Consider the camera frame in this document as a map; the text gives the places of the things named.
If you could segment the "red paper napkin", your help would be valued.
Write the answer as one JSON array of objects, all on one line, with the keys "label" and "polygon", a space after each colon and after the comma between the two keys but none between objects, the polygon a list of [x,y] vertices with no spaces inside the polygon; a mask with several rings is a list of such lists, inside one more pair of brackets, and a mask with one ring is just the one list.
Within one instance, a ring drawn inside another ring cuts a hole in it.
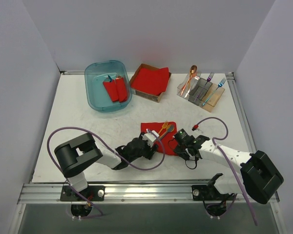
[{"label": "red paper napkin", "polygon": [[[147,132],[147,129],[155,130],[159,136],[162,136],[166,129],[163,129],[162,126],[164,125],[164,122],[143,122],[140,124],[141,132]],[[177,154],[173,151],[173,149],[177,146],[176,140],[174,140],[173,136],[177,133],[177,126],[176,123],[173,121],[169,121],[168,125],[172,125],[174,127],[174,130],[170,133],[167,133],[163,139],[161,139],[165,154],[169,156],[176,156]]]}]

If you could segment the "orange plastic fork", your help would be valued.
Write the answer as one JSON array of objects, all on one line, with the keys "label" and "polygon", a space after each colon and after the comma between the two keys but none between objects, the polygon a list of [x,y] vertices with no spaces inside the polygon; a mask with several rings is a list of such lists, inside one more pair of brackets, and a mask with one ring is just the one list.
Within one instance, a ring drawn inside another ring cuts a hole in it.
[{"label": "orange plastic fork", "polygon": [[168,121],[165,121],[164,124],[162,125],[160,131],[158,132],[158,134],[160,135],[161,132],[167,128],[167,126],[168,126]]}]

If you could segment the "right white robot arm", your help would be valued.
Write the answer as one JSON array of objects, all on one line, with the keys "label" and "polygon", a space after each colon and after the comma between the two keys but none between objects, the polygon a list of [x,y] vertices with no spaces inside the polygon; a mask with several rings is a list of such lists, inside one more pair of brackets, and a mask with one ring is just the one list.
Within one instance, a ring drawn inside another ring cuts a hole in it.
[{"label": "right white robot arm", "polygon": [[218,199],[223,194],[246,193],[260,204],[266,204],[284,182],[284,178],[263,151],[242,152],[213,142],[207,136],[177,136],[175,152],[182,158],[190,156],[214,161],[233,169],[242,186],[234,184],[236,178],[220,176],[207,187],[207,194]]}]

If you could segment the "right rolled red napkin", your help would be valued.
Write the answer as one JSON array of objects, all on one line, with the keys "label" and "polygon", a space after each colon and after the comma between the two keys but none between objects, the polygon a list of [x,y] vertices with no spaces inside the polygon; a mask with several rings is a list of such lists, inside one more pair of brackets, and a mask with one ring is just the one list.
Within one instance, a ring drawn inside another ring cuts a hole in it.
[{"label": "right rolled red napkin", "polygon": [[125,102],[127,100],[127,89],[123,77],[117,77],[115,79],[116,89],[118,93],[119,102]]}]

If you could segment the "rolled red napkin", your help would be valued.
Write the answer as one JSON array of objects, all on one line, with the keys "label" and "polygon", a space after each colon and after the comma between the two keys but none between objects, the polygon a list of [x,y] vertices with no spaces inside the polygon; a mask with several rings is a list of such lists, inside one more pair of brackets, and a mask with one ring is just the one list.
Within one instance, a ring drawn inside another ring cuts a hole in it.
[{"label": "rolled red napkin", "polygon": [[119,102],[125,102],[127,100],[127,89],[123,77],[117,77],[115,79],[116,89],[118,93]]},{"label": "rolled red napkin", "polygon": [[110,99],[112,102],[119,101],[119,95],[117,91],[117,86],[115,80],[112,81],[104,81],[103,85],[105,87],[105,90],[107,91]]}]

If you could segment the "red napkin stack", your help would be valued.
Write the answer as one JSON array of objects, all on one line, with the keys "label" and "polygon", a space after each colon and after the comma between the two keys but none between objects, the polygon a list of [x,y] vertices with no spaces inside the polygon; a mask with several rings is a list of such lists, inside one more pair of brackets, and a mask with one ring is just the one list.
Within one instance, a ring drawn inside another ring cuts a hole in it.
[{"label": "red napkin stack", "polygon": [[169,81],[169,69],[167,67],[158,70],[141,68],[131,87],[135,90],[159,96],[166,91]]}]

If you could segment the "clear acrylic utensil holder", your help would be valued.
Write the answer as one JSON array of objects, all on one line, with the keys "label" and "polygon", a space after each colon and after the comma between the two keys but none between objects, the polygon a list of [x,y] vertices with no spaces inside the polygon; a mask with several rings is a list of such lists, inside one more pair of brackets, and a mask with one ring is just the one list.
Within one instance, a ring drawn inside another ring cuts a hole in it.
[{"label": "clear acrylic utensil holder", "polygon": [[177,87],[177,95],[190,103],[212,112],[225,91],[226,77],[213,82],[215,73],[202,76],[196,73],[191,78],[186,76]]}]

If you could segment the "blue transparent plastic bin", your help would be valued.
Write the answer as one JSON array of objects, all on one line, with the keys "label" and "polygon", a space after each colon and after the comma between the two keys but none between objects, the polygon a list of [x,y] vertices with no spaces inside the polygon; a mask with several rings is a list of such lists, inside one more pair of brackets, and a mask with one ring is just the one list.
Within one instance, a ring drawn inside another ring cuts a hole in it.
[{"label": "blue transparent plastic bin", "polygon": [[99,112],[114,112],[125,108],[132,93],[124,64],[117,60],[89,65],[84,72],[89,106]]}]

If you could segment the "silver fork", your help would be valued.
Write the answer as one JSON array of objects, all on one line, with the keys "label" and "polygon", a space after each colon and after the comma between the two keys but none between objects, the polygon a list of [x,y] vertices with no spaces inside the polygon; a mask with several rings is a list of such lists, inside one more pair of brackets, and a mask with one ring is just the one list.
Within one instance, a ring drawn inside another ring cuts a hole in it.
[{"label": "silver fork", "polygon": [[196,72],[195,74],[193,74],[191,76],[191,79],[190,79],[189,85],[188,85],[188,90],[189,91],[191,91],[195,87],[195,85],[198,83],[200,77],[201,77],[200,72]]}]

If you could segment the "blue metallic fork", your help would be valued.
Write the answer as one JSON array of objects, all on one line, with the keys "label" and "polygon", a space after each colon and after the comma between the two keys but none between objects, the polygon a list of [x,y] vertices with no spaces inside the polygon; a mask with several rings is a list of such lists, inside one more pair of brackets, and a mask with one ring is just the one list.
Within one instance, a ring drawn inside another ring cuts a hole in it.
[{"label": "blue metallic fork", "polygon": [[210,100],[210,98],[214,95],[214,93],[221,87],[223,87],[223,85],[225,84],[225,82],[227,81],[226,78],[223,78],[219,83],[217,88],[210,94],[210,96],[203,102],[203,106]]}]

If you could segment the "purple metallic fork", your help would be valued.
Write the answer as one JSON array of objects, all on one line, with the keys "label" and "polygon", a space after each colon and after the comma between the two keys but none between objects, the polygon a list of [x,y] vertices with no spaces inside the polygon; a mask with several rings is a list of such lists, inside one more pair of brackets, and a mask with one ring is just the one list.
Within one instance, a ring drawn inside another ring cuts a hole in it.
[{"label": "purple metallic fork", "polygon": [[203,99],[204,95],[207,93],[208,89],[211,86],[211,80],[214,76],[214,73],[210,73],[207,79],[200,79],[197,88],[194,93],[194,102],[198,102]]}]

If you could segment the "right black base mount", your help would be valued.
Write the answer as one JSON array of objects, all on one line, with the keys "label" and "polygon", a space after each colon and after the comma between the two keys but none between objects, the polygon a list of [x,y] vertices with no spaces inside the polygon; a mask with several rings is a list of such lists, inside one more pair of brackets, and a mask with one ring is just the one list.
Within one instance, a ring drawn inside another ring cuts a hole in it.
[{"label": "right black base mount", "polygon": [[194,201],[223,201],[233,200],[233,194],[221,194],[214,186],[195,184],[191,186],[192,200]]}]

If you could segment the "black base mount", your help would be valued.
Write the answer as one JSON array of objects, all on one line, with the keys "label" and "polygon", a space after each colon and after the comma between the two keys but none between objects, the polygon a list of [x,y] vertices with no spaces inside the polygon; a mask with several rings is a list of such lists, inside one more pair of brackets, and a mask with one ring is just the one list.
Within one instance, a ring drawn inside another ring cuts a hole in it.
[{"label": "black base mount", "polygon": [[[103,185],[89,185],[86,189],[80,191],[90,201],[104,201],[105,186]],[[77,195],[68,185],[63,185],[60,201],[84,201],[79,195]]]},{"label": "black base mount", "polygon": [[191,186],[192,200],[194,201],[223,201],[233,200],[233,194],[221,194],[214,186],[195,184]]}]

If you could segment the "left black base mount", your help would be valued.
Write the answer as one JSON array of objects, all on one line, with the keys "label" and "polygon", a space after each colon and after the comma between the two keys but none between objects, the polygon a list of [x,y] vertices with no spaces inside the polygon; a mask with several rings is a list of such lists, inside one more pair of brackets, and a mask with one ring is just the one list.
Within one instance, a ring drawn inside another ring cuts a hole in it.
[{"label": "left black base mount", "polygon": [[[90,201],[104,201],[105,186],[103,185],[89,185],[86,189],[80,191]],[[68,185],[63,185],[60,201],[84,201],[79,195],[77,195]]]}]

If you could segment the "aluminium front rail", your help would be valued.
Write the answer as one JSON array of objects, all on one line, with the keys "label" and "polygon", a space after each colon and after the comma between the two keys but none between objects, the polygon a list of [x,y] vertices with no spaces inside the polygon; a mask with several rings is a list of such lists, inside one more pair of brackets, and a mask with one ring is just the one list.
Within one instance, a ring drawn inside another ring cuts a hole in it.
[{"label": "aluminium front rail", "polygon": [[[197,198],[205,181],[138,181],[90,183],[95,187],[95,198],[102,197],[95,204],[178,204],[200,202]],[[81,200],[64,201],[61,199],[67,184],[31,183],[23,185],[19,204],[83,204]]]}]

